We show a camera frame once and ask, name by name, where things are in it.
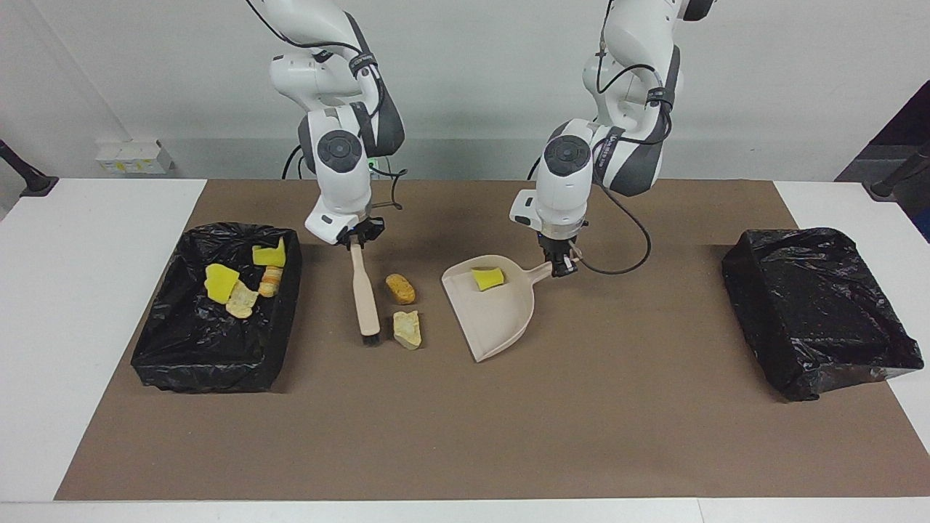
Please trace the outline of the wooden brush with black bristles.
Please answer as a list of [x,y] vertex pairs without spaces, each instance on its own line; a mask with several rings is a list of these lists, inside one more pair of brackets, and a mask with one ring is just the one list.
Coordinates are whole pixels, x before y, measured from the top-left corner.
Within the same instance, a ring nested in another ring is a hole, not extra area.
[[360,333],[366,346],[375,346],[381,341],[381,319],[376,311],[374,291],[363,264],[363,250],[352,249],[352,290]]

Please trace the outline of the brown bread roll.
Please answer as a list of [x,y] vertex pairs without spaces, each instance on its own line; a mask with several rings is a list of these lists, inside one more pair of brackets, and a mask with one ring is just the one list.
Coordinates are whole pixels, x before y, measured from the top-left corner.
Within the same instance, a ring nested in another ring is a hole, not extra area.
[[415,304],[416,289],[404,275],[393,272],[385,277],[385,284],[396,304],[401,306]]

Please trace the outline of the white box on floor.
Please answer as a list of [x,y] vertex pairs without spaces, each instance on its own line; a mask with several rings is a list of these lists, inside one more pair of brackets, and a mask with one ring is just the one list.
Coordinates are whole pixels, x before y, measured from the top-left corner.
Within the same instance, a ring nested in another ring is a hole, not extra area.
[[160,140],[129,140],[100,145],[96,162],[113,175],[167,175],[175,161]]

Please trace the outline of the pale cream bread chunk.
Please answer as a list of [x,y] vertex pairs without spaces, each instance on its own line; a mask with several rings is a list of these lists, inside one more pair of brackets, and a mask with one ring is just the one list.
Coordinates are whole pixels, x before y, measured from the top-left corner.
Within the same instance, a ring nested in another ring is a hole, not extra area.
[[419,312],[395,312],[392,316],[393,338],[408,350],[421,348],[421,321]]

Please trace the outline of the black stand pole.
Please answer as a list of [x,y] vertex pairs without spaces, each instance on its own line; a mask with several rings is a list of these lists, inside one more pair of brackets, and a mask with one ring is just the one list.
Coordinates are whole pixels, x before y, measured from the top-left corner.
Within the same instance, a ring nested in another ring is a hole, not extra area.
[[26,188],[20,193],[21,198],[43,198],[60,181],[59,177],[46,175],[21,159],[2,139],[0,139],[0,158],[23,178]]
[[930,168],[930,140],[924,142],[912,156],[904,163],[901,163],[901,165],[886,178],[881,179],[879,182],[874,182],[872,185],[868,185],[865,188],[868,190],[870,197],[875,201],[894,201],[894,188],[901,182],[907,181],[907,179],[920,174],[927,168]]

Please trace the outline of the notched yellow sponge piece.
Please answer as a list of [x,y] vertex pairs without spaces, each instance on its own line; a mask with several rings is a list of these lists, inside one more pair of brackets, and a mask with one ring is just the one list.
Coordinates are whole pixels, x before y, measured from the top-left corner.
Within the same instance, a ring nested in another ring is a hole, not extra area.
[[275,247],[252,247],[253,265],[256,266],[275,266],[283,268],[286,265],[286,243],[283,236],[277,239]]

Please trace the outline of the brown table mat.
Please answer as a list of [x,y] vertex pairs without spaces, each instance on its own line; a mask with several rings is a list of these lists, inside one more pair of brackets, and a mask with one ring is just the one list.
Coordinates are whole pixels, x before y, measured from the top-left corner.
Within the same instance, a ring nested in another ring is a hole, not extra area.
[[786,402],[721,278],[741,232],[794,227],[770,182],[660,181],[628,200],[654,249],[625,277],[545,280],[525,335],[475,363],[440,278],[485,253],[534,266],[524,185],[406,181],[365,250],[416,287],[422,348],[366,347],[346,251],[301,234],[283,370],[264,394],[146,387],[125,354],[57,500],[930,496],[888,384]]

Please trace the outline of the pale crumbly bread chunk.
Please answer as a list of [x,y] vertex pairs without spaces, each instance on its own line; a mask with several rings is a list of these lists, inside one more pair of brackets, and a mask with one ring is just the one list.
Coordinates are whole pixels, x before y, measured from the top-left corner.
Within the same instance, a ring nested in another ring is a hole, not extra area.
[[243,284],[241,280],[237,280],[232,288],[229,300],[225,304],[225,309],[233,317],[247,319],[252,316],[258,298],[258,291],[253,291]]

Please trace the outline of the bin lined with black bag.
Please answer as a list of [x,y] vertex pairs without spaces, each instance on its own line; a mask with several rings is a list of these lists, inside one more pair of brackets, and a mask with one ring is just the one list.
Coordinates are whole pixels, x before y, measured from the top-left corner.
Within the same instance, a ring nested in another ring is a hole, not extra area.
[[[207,296],[206,269],[221,264],[258,288],[256,247],[283,246],[286,264],[275,297],[260,297],[246,319]],[[176,393],[265,393],[286,358],[302,278],[293,229],[218,222],[183,232],[154,295],[131,357],[145,385]]]
[[837,229],[747,230],[721,272],[748,347],[787,401],[926,364],[856,242]]

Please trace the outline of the beige plastic dustpan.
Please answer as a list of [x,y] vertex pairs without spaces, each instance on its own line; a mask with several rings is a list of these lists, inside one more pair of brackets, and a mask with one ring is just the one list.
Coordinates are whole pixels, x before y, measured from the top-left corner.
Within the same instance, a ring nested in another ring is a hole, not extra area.
[[[472,267],[498,266],[507,282],[478,291]],[[526,265],[498,253],[488,253],[453,264],[440,283],[472,360],[483,364],[505,353],[541,323],[545,308],[554,308],[572,287],[571,277],[552,277],[551,262]]]

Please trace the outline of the large yellow sponge piece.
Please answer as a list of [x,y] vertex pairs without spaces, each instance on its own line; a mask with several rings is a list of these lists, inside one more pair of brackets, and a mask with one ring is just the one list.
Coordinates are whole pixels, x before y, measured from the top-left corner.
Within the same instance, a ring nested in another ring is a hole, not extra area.
[[223,264],[209,264],[205,268],[205,275],[207,298],[218,304],[226,304],[239,281],[239,272]]

